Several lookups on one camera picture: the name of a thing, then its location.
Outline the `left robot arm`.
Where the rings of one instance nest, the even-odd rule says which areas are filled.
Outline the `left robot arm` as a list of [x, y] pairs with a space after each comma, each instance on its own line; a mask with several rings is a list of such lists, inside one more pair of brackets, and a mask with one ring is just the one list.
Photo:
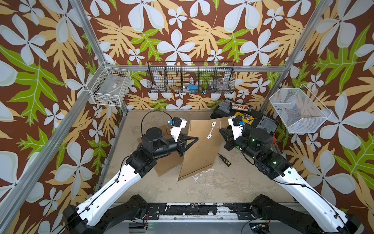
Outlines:
[[147, 130], [141, 140], [109, 182], [85, 202], [78, 206], [70, 205], [63, 211], [63, 230], [70, 234], [103, 234], [125, 220], [141, 218], [148, 204], [140, 195], [132, 196], [129, 201], [116, 207], [112, 205], [143, 178], [158, 159], [174, 152], [184, 156], [199, 138], [179, 133], [177, 137], [166, 139], [160, 128], [153, 127]]

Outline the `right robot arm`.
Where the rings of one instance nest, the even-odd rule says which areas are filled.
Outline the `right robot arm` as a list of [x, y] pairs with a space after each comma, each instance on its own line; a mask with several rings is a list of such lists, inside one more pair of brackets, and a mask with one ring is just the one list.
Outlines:
[[240, 150], [254, 160], [254, 166], [284, 188], [307, 211], [295, 211], [265, 195], [252, 201], [253, 215], [278, 220], [302, 234], [355, 234], [361, 225], [353, 214], [346, 214], [309, 185], [282, 155], [273, 151], [273, 136], [265, 129], [234, 126], [220, 129], [230, 151]]

